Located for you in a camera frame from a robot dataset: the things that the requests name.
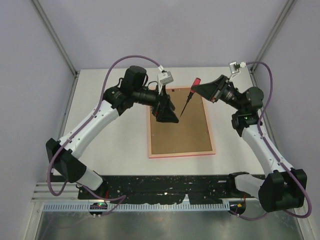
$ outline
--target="wooden board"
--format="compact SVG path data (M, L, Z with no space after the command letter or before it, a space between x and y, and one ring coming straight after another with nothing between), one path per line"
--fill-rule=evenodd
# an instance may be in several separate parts
M180 117L186 104L190 88L166 90ZM208 121L207 106L202 97L194 94L179 123L157 122L148 107L148 157L172 158L183 156L214 155L216 148Z

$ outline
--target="gray floor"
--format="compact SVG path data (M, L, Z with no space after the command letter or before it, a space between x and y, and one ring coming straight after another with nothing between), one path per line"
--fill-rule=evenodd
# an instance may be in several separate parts
M263 213L247 202L245 215ZM298 221L279 211L258 221L246 221L222 211L128 212L87 218L86 212L43 212L37 240L300 240Z

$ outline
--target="red screwdriver handle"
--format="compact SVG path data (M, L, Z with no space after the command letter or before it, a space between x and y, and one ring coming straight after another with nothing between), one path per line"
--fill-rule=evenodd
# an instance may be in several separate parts
M200 82L201 82L201 79L200 78L196 78L195 80L194 80L194 82L192 83L192 86L197 86L197 85L199 85L200 84Z

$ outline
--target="robotic arm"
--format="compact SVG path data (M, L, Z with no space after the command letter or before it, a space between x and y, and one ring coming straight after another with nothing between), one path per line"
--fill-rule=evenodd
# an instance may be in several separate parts
M162 71L158 75L158 84L155 90L150 90L146 86L148 82L147 71L140 66L128 68L124 77L120 80L120 86L110 87L104 92L98 111L96 111L97 107L94 108L68 134L58 141L51 138L46 143L46 151L50 162L55 153L62 147L60 143L66 143L70 140L72 134L80 129L76 137L71 139L58 154L53 166L68 182L77 182L87 186L101 197L104 197L107 191L104 179L78 159L102 129L121 116L125 110L131 108L134 103L151 106L152 114L156 117L157 122L179 122L174 113L175 106L166 93L166 84L173 82L170 72ZM88 124L81 129L80 127L87 121Z
M304 204L305 195L292 175L304 190L307 175L302 169L294 169L286 161L262 126L258 110L263 106L264 93L255 86L240 93L230 81L240 73L240 68L245 66L244 62L232 62L230 77L221 75L212 82L195 85L191 89L212 103L221 99L237 110L232 115L232 127L248 143L264 171L265 180L253 177L247 172L230 174L228 181L231 190L245 192L259 199L266 212L300 208Z

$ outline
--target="gray wall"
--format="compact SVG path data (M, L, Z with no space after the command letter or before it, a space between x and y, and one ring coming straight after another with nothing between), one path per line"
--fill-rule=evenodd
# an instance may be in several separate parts
M320 1L297 1L263 59L274 75L267 111L283 155L308 175L307 192L320 226ZM269 92L263 66L258 84Z
M73 76L27 0L0 7L0 239L21 239Z
M286 0L40 0L79 69L140 54L166 67L252 61ZM124 61L127 67L139 61ZM143 66L153 67L142 61Z

